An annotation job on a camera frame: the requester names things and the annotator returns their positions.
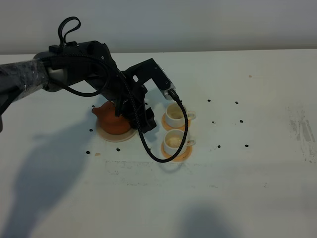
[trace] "cup handle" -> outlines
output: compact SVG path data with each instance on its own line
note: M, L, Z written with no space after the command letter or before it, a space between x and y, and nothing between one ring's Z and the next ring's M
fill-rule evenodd
M187 140L187 146L192 146L196 144L196 139L190 138Z
M188 120L193 120L196 118L196 112L187 112Z

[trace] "orange clay teapot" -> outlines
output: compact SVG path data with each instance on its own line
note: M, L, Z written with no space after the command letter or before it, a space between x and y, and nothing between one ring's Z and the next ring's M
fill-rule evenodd
M131 129L129 121L123 116L114 115L115 106L108 101L99 108L93 108L92 112L98 118L100 127L107 133L120 135Z

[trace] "white teacup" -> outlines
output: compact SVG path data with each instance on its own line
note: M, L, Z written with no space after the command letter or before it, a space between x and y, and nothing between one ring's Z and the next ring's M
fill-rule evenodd
M178 150L182 139L184 136L184 132L179 129L172 129L169 130L165 136L164 136L164 141L163 141L163 146L164 146L164 151L169 154L173 155L175 152ZM186 138L186 142L180 151L179 155L184 154L184 152L187 149L187 146L192 146L196 144L196 140L193 138L188 139L188 135Z
M196 118L195 112L188 112L186 108L185 111L187 112L188 120L193 120ZM168 105L165 110L165 121L169 126L173 128L179 128L185 125L184 114L177 103L172 103Z

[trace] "white table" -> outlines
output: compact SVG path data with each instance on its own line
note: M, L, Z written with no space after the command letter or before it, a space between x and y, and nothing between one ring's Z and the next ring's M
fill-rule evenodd
M159 164L138 135L105 142L89 132L103 97L38 91L2 117L1 238L316 237L317 50L113 58L122 70L149 58L165 69L197 113L192 156ZM158 124L146 139L162 158L169 102L146 86ZM75 88L93 91L85 82Z

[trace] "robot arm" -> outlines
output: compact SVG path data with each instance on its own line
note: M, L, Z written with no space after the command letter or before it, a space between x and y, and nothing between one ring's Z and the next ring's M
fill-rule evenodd
M79 24L62 37L65 24L77 20ZM66 42L66 35L77 30L81 23L77 17L65 19L58 28L60 45L49 47L49 51L35 55L33 60L0 65L0 117L13 102L39 89L56 92L65 89L83 97L103 95L115 104L115 115L123 115L132 128L139 131L141 141L147 153L158 162L174 159L183 147L188 120L185 109L175 92L175 87L164 70L149 59L120 71L112 59L106 44L97 41L77 43ZM144 97L147 89L144 83L152 79L164 97L174 99L182 108L185 117L185 134L178 153L170 159L156 158L147 147L143 133L156 127L151 108L145 109ZM69 86L85 80L96 89L94 93L78 92Z

